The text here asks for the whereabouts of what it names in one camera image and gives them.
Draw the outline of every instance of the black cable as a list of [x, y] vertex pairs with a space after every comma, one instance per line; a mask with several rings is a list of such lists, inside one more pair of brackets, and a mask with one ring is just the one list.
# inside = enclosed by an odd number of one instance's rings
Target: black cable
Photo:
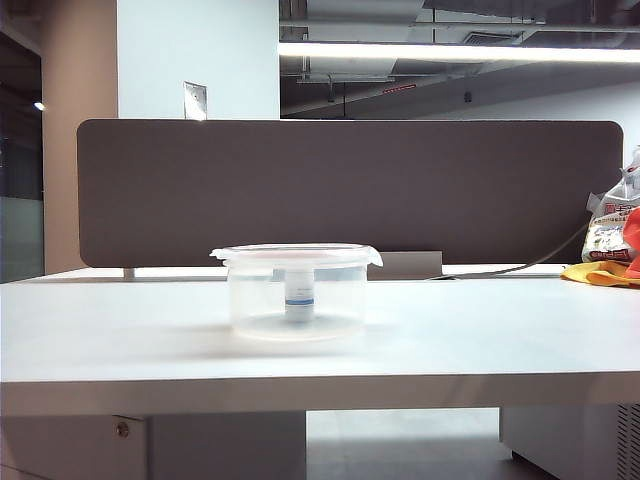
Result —
[[534, 260], [532, 262], [527, 263], [526, 265], [521, 265], [519, 267], [511, 267], [505, 268], [504, 270], [496, 270], [494, 272], [472, 272], [472, 273], [460, 273], [457, 275], [442, 275], [440, 277], [429, 278], [428, 280], [454, 280], [454, 279], [464, 279], [464, 278], [491, 278], [496, 275], [503, 275], [505, 273], [517, 272], [518, 270], [524, 270], [525, 268], [533, 267], [534, 265], [538, 265], [539, 263], [544, 262], [545, 260], [549, 260], [556, 253], [561, 251], [571, 242], [573, 242], [579, 235], [581, 235], [586, 229], [589, 227], [588, 223], [585, 223], [580, 229], [571, 235], [567, 240], [565, 240], [560, 246], [556, 247], [551, 251], [551, 253], [546, 254], [544, 257]]

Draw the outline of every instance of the white desk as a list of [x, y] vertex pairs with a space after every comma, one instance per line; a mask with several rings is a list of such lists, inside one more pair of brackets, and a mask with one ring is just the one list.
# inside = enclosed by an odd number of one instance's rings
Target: white desk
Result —
[[2, 287], [4, 415], [640, 401], [640, 292], [559, 279], [371, 282], [361, 334], [245, 339], [225, 282]]
[[[307, 410], [640, 402], [640, 291], [535, 277], [370, 282], [358, 335], [281, 343], [232, 332], [220, 269], [208, 281], [119, 273], [1, 287], [9, 466], [75, 478], [67, 457], [93, 438], [84, 477], [300, 479]], [[111, 415], [143, 418], [127, 420], [128, 448], [105, 436], [122, 420]], [[53, 430], [75, 443], [42, 433]], [[239, 461], [247, 449], [262, 455]]]

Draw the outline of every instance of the floor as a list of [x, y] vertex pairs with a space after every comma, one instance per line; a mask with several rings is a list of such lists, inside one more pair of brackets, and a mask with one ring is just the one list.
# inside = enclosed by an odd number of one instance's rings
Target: floor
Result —
[[330, 411], [307, 414], [309, 480], [554, 480], [513, 461], [498, 410]]

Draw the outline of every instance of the yellow cloth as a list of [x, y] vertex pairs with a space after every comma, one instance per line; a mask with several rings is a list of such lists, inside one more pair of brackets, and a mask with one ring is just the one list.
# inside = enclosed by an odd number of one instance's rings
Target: yellow cloth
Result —
[[560, 277], [604, 287], [640, 287], [640, 278], [625, 277], [626, 270], [627, 265], [624, 263], [603, 260], [571, 265], [560, 274]]

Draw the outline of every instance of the electrical outlet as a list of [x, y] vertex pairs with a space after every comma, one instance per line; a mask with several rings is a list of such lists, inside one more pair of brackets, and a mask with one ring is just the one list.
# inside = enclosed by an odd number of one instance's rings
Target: electrical outlet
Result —
[[207, 119], [207, 87], [184, 82], [184, 118], [190, 120]]

